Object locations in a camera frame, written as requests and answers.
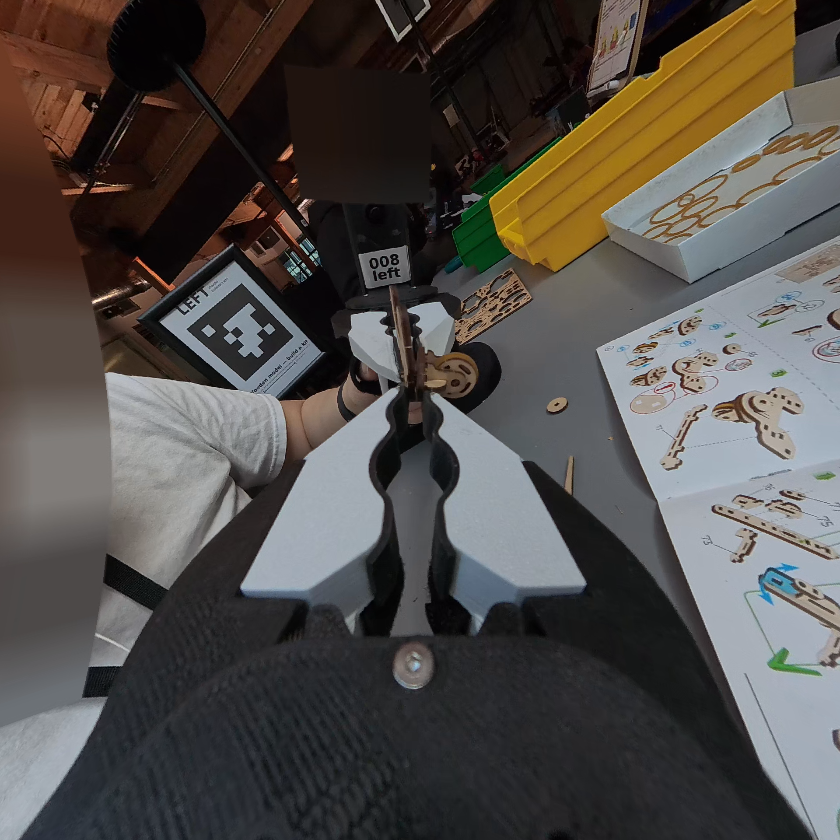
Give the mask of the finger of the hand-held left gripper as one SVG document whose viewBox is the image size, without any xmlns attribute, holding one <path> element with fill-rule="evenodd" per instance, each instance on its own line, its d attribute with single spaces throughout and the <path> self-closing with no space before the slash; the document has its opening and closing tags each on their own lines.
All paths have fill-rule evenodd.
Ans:
<svg viewBox="0 0 840 840">
<path fill-rule="evenodd" d="M 348 339 L 353 357 L 381 379 L 398 382 L 398 362 L 384 311 L 361 311 L 350 316 Z"/>
<path fill-rule="evenodd" d="M 426 364 L 438 366 L 455 344 L 455 319 L 440 301 L 403 308 L 403 367 L 413 368 L 418 354 L 425 352 Z"/>
</svg>

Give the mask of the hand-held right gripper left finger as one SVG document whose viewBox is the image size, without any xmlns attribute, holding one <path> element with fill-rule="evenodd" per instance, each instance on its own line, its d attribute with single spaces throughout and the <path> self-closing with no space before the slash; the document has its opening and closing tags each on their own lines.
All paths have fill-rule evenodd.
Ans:
<svg viewBox="0 0 840 840">
<path fill-rule="evenodd" d="M 387 489 L 402 466 L 403 429 L 398 387 L 311 451 L 242 581 L 242 595 L 335 606 L 357 634 L 391 634 L 404 566 Z"/>
</svg>

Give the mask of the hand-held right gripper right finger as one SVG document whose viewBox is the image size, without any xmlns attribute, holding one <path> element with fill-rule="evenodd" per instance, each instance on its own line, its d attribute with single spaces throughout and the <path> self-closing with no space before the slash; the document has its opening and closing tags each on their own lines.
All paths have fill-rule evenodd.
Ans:
<svg viewBox="0 0 840 840">
<path fill-rule="evenodd" d="M 490 610 L 579 595 L 586 582 L 533 481 L 535 466 L 446 402 L 426 394 L 434 514 L 426 614 L 437 635 L 477 633 Z"/>
</svg>

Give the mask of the wooden model wheel assembly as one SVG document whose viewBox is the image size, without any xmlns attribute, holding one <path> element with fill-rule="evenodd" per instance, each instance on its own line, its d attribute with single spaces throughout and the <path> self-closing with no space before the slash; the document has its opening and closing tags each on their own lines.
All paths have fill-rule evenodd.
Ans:
<svg viewBox="0 0 840 840">
<path fill-rule="evenodd" d="M 388 292 L 391 334 L 395 342 L 398 362 L 398 382 L 404 391 L 408 408 L 419 407 L 426 393 L 437 394 L 449 401 L 457 401 L 472 393 L 479 381 L 479 366 L 465 353 L 451 351 L 438 366 L 426 364 L 421 351 L 413 368 L 403 367 L 403 308 L 408 306 L 400 298 L 398 287 Z"/>
</svg>

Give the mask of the person's left forearm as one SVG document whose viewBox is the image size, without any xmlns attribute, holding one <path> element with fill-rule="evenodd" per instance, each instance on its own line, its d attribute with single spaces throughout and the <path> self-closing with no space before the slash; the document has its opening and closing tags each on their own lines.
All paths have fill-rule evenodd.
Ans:
<svg viewBox="0 0 840 840">
<path fill-rule="evenodd" d="M 286 461 L 290 463 L 304 459 L 354 418 L 341 387 L 306 400 L 283 400 L 279 405 L 286 425 Z"/>
</svg>

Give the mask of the laser-cut wooden parts sheet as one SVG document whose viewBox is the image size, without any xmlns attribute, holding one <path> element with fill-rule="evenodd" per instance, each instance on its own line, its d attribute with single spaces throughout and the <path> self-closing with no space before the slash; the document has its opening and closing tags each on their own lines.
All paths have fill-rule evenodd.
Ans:
<svg viewBox="0 0 840 840">
<path fill-rule="evenodd" d="M 467 344 L 532 300 L 530 292 L 513 269 L 506 269 L 478 288 L 461 303 L 455 323 L 455 341 Z"/>
</svg>

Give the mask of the person's left hand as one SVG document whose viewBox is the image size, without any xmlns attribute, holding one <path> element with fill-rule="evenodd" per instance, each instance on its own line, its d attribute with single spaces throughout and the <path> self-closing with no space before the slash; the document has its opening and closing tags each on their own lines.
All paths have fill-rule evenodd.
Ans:
<svg viewBox="0 0 840 840">
<path fill-rule="evenodd" d="M 393 387 L 396 387 L 395 382 L 381 378 L 367 365 L 355 360 L 342 385 L 343 405 L 356 417 Z"/>
</svg>

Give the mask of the green plastic bin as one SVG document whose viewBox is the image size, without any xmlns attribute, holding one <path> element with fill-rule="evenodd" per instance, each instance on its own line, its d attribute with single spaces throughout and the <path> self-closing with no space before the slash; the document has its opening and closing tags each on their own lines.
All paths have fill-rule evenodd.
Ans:
<svg viewBox="0 0 840 840">
<path fill-rule="evenodd" d="M 490 198 L 561 140 L 559 137 L 548 143 L 516 171 L 492 186 L 477 203 L 461 214 L 460 223 L 453 230 L 453 240 L 464 266 L 475 267 L 479 272 L 483 272 L 509 255 L 507 247 L 501 243 L 497 234 L 489 205 Z"/>
</svg>

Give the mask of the black framed marker sign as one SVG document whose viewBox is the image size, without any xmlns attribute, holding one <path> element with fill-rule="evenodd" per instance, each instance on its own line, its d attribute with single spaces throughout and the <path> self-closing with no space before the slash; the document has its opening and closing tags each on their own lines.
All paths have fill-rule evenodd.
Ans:
<svg viewBox="0 0 840 840">
<path fill-rule="evenodd" d="M 328 354 L 236 245 L 211 258 L 138 323 L 217 387 L 277 398 Z"/>
</svg>

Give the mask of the hanging black framed panel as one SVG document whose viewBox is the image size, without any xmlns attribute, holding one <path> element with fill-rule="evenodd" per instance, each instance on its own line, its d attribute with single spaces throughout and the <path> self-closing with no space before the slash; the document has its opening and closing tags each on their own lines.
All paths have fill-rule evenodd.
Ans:
<svg viewBox="0 0 840 840">
<path fill-rule="evenodd" d="M 390 30 L 395 42 L 399 43 L 412 30 L 412 24 L 409 21 L 407 11 L 411 13 L 413 21 L 419 21 L 430 11 L 432 4 L 430 1 L 381 1 L 376 0 L 375 5 L 378 7 L 383 16 L 388 29 Z"/>
</svg>

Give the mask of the yellow plastic bin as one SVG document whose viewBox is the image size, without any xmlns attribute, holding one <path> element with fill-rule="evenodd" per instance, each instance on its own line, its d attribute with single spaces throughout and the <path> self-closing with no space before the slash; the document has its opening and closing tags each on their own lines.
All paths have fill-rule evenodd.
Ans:
<svg viewBox="0 0 840 840">
<path fill-rule="evenodd" d="M 490 198 L 503 247 L 558 271 L 602 215 L 794 85 L 795 1 L 754 1 L 662 57 Z"/>
</svg>

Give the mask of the assembly instruction booklet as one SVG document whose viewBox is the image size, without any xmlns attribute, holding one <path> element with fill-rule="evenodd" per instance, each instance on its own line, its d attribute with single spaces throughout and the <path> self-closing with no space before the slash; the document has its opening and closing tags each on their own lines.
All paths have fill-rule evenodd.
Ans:
<svg viewBox="0 0 840 840">
<path fill-rule="evenodd" d="M 838 838 L 838 237 L 597 350 L 763 767 Z"/>
</svg>

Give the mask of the white cardboard tray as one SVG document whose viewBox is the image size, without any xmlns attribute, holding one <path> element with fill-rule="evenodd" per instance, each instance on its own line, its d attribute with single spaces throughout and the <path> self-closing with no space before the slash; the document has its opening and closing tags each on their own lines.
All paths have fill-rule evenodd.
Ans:
<svg viewBox="0 0 840 840">
<path fill-rule="evenodd" d="M 775 95 L 610 207 L 602 215 L 609 238 L 687 283 L 781 238 L 838 204 L 839 152 L 689 238 L 665 244 L 635 233 L 634 227 L 677 194 L 790 127 L 824 122 L 839 127 L 838 77 Z"/>
</svg>

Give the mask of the standing paper sign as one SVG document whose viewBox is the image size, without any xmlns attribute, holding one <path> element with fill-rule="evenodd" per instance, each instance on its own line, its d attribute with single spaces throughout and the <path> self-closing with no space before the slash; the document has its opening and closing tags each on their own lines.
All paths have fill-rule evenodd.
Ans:
<svg viewBox="0 0 840 840">
<path fill-rule="evenodd" d="M 589 103 L 615 96 L 634 77 L 648 1 L 602 1 L 585 96 Z"/>
</svg>

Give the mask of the black round ceiling fixture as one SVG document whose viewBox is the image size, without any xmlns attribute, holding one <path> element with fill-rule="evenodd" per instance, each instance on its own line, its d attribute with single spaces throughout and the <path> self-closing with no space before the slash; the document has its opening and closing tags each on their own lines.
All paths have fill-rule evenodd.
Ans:
<svg viewBox="0 0 840 840">
<path fill-rule="evenodd" d="M 206 33 L 198 2 L 130 1 L 112 26 L 108 64 L 133 91 L 162 91 L 176 79 L 175 64 L 190 67 L 201 55 Z"/>
</svg>

